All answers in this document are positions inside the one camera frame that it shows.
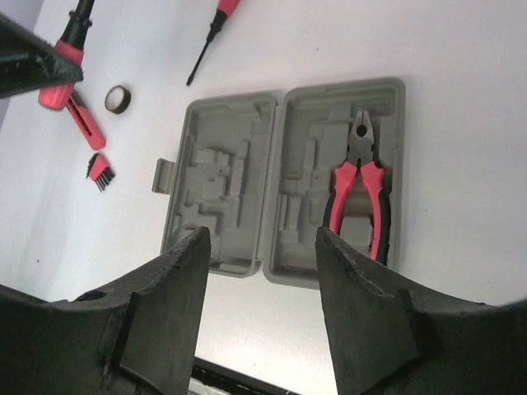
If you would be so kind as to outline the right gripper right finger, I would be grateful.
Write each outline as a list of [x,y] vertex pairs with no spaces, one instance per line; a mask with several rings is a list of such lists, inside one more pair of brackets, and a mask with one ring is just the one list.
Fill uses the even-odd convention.
[[440,293],[325,228],[315,251],[339,393],[525,393],[524,301],[491,306]]

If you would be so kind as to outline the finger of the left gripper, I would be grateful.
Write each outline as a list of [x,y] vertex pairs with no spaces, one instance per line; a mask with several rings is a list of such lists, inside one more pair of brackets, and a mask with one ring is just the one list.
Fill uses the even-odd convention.
[[82,80],[81,66],[7,15],[1,15],[3,99]]

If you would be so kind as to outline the grey plastic tool case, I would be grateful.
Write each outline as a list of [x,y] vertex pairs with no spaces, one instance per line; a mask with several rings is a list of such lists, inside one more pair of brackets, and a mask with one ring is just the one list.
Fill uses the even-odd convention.
[[231,277],[262,271],[275,284],[316,288],[317,230],[328,223],[334,171],[362,115],[384,168],[384,243],[401,255],[406,92],[395,77],[197,100],[184,118],[176,161],[160,159],[152,189],[169,196],[161,247],[200,226],[210,232],[211,269]]

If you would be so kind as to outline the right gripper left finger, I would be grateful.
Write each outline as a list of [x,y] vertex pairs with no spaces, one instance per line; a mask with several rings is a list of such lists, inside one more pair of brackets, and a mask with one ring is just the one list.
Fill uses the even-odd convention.
[[73,301],[1,289],[4,394],[185,394],[211,256],[200,227]]

